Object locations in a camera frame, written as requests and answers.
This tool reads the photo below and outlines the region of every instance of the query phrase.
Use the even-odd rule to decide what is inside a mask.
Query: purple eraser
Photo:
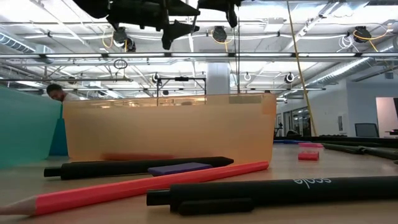
[[[195,170],[209,169],[213,168],[209,164],[201,164],[198,162],[189,162],[186,164],[172,165],[172,166],[162,166],[162,167],[151,167],[148,172],[154,177],[160,175],[178,174],[181,172],[189,172]]]

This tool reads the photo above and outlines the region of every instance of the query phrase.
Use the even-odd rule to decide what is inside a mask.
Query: pencil tip
[[[36,197],[30,197],[10,205],[0,207],[0,215],[34,215]]]

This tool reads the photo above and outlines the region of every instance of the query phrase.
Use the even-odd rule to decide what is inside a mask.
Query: orange translucent container
[[[105,154],[225,156],[271,161],[276,113],[272,94],[70,101],[63,105],[74,161]]]

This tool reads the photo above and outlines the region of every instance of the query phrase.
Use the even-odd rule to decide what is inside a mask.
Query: office chair
[[[356,137],[379,138],[379,130],[374,123],[357,123],[355,124]]]

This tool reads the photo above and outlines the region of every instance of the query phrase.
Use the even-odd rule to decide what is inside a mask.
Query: pink eraser
[[[319,152],[300,152],[298,154],[299,160],[310,160],[317,161],[319,160]]]
[[[312,142],[300,142],[298,144],[300,147],[323,147],[320,143],[312,143]]]

